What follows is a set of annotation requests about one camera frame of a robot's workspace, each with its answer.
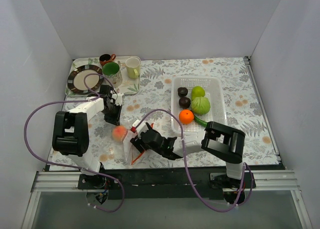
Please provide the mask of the fake green cabbage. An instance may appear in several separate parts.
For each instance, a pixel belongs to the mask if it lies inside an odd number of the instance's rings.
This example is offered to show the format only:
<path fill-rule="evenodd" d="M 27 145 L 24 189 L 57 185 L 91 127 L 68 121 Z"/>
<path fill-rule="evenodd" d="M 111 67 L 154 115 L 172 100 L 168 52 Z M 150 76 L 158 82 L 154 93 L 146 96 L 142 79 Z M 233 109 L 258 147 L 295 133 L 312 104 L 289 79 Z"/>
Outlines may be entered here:
<path fill-rule="evenodd" d="M 207 97 L 195 97 L 191 102 L 191 110 L 198 115 L 205 115 L 211 109 L 210 101 Z"/>

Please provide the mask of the fake dark purple plum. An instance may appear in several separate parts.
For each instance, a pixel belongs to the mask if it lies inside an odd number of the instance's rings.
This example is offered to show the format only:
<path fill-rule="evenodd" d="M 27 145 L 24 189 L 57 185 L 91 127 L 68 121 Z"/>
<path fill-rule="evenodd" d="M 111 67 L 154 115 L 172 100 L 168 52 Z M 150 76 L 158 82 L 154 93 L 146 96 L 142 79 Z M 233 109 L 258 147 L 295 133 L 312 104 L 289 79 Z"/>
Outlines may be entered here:
<path fill-rule="evenodd" d="M 177 94 L 180 98 L 186 97 L 188 95 L 188 89 L 186 87 L 179 87 L 177 89 Z"/>

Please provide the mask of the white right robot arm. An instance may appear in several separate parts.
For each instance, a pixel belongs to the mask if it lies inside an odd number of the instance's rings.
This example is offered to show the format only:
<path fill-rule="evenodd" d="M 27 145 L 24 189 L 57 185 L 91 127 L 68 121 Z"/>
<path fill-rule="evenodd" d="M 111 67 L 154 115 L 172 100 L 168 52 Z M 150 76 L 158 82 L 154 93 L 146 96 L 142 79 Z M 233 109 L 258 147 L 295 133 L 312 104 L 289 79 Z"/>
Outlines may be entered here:
<path fill-rule="evenodd" d="M 164 137 L 147 122 L 135 130 L 137 135 L 130 142 L 140 153 L 152 150 L 175 161 L 184 155 L 205 151 L 225 162 L 226 181 L 230 187 L 237 188 L 245 181 L 243 150 L 246 135 L 241 130 L 213 121 L 208 122 L 203 131 L 183 137 Z"/>

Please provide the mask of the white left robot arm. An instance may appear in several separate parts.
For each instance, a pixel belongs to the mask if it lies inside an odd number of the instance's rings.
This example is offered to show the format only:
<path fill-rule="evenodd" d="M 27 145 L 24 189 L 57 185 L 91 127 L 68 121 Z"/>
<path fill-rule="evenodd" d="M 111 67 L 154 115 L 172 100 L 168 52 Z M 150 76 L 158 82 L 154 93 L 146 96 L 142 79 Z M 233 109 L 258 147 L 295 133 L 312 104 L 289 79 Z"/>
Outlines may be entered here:
<path fill-rule="evenodd" d="M 104 114 L 108 124 L 120 125 L 123 93 L 117 93 L 109 85 L 100 89 L 100 97 L 89 95 L 77 107 L 58 111 L 55 115 L 52 148 L 70 158 L 83 174 L 89 175 L 89 183 L 95 189 L 106 185 L 106 176 L 100 172 L 103 165 L 89 151 L 89 121 L 97 114 Z"/>

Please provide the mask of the fake red peach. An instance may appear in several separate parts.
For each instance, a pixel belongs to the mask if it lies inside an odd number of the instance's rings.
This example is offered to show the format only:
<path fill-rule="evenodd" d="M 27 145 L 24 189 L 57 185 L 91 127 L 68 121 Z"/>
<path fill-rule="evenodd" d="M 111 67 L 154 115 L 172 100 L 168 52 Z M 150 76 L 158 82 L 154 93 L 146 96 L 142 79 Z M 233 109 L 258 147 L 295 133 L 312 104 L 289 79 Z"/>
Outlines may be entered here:
<path fill-rule="evenodd" d="M 112 138 L 116 142 L 122 142 L 128 134 L 128 129 L 123 125 L 118 125 L 112 130 Z"/>

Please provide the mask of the fake orange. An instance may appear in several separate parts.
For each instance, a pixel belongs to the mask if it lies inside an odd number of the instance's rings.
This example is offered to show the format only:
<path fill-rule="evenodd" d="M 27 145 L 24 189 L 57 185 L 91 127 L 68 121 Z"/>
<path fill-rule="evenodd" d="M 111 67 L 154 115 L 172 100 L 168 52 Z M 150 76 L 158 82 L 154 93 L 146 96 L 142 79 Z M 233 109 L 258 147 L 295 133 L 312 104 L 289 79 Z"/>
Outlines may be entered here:
<path fill-rule="evenodd" d="M 182 110 L 178 115 L 179 121 L 184 125 L 189 125 L 194 120 L 194 114 L 188 109 Z"/>

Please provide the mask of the fake green cucumber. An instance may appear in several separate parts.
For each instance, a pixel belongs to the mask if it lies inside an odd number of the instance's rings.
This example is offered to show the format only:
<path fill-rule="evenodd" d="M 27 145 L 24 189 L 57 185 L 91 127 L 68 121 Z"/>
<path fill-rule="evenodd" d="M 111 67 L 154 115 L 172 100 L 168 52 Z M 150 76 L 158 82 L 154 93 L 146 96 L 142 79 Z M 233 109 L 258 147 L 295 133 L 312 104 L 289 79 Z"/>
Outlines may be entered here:
<path fill-rule="evenodd" d="M 202 127 L 204 127 L 204 128 L 207 127 L 207 124 L 208 124 L 208 123 L 207 123 L 206 121 L 198 118 L 197 116 L 194 116 L 194 121 L 195 121 L 198 125 L 200 125 L 200 126 L 202 126 Z"/>

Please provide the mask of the clear zip top bag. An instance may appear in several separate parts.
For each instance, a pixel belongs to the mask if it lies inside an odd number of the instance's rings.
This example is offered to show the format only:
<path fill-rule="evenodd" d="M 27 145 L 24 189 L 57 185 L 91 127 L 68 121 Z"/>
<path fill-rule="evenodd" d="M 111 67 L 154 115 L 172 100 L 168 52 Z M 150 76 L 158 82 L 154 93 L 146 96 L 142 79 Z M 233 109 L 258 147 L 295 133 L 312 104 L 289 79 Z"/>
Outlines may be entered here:
<path fill-rule="evenodd" d="M 128 132 L 126 137 L 122 142 L 117 142 L 112 137 L 112 131 L 116 127 L 115 125 L 110 125 L 104 130 L 103 137 L 97 142 L 99 149 L 98 160 L 103 163 L 111 163 L 112 160 L 122 160 L 126 166 L 133 167 L 136 165 L 143 157 L 144 152 L 140 153 L 130 142 L 132 138 L 136 135 L 131 132 L 132 124 L 135 120 L 125 120 L 121 122 L 127 128 Z"/>

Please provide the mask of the fake green lime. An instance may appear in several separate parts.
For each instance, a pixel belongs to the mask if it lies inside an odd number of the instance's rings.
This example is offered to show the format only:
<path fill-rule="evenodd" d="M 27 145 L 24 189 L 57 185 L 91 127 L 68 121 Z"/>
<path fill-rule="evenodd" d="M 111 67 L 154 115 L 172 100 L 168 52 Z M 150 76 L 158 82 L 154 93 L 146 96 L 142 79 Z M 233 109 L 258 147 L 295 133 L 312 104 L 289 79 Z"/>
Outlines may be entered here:
<path fill-rule="evenodd" d="M 204 97 L 205 94 L 206 92 L 201 86 L 195 86 L 191 90 L 191 100 L 193 101 L 197 97 Z"/>

